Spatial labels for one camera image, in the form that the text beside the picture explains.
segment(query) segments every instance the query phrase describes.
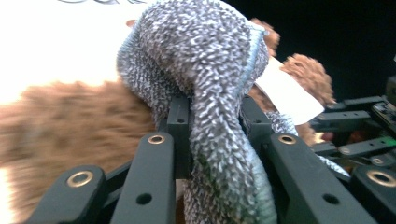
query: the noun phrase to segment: white tag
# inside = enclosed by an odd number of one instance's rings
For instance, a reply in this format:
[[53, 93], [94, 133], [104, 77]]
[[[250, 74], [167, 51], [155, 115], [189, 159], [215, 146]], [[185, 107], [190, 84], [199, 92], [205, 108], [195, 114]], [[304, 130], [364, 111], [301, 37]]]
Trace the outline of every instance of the white tag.
[[308, 122], [324, 111], [323, 106], [289, 74], [281, 71], [280, 61], [271, 57], [256, 86], [272, 101], [282, 114], [292, 117], [294, 125]]

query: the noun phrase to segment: gray fuzzy fabric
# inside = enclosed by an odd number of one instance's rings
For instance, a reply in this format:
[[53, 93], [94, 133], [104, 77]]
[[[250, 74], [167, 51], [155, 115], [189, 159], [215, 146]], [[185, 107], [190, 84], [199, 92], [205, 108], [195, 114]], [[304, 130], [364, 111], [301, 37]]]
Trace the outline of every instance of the gray fuzzy fabric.
[[[242, 97], [268, 63], [263, 33], [220, 1], [164, 0], [142, 14], [120, 48], [119, 73], [157, 122], [172, 95], [192, 97], [187, 223], [276, 223], [262, 162], [238, 121]], [[276, 131], [295, 133], [281, 116], [272, 120]]]

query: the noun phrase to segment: white surface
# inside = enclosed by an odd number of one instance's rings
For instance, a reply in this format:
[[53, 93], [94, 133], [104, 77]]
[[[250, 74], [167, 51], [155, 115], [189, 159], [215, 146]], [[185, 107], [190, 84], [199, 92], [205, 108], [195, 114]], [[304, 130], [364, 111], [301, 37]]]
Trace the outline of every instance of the white surface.
[[0, 104], [29, 85], [55, 80], [98, 85], [115, 80], [117, 51], [147, 4], [92, 0], [13, 0], [0, 3]]
[[270, 58], [255, 84], [271, 99], [280, 113], [293, 118], [295, 125], [306, 123], [323, 112], [324, 108], [289, 74], [279, 70], [281, 65], [277, 59]]

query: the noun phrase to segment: black background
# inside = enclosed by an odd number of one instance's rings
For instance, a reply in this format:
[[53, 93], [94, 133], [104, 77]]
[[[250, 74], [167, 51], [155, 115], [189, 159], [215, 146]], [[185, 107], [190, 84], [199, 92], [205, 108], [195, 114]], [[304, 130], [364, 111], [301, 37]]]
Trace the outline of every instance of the black background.
[[277, 58], [317, 59], [338, 102], [385, 94], [396, 75], [396, 0], [229, 0], [281, 35]]

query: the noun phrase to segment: gray cloth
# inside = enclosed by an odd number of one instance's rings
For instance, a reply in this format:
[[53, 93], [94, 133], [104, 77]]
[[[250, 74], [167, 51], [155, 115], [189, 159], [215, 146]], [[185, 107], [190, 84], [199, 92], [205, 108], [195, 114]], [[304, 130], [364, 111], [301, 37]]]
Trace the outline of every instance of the gray cloth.
[[[238, 120], [242, 97], [268, 64], [263, 33], [220, 1], [164, 0], [143, 12], [120, 48], [119, 73], [156, 122], [172, 95], [192, 97], [187, 223], [276, 223], [262, 162]], [[272, 120], [295, 133], [281, 116]]]

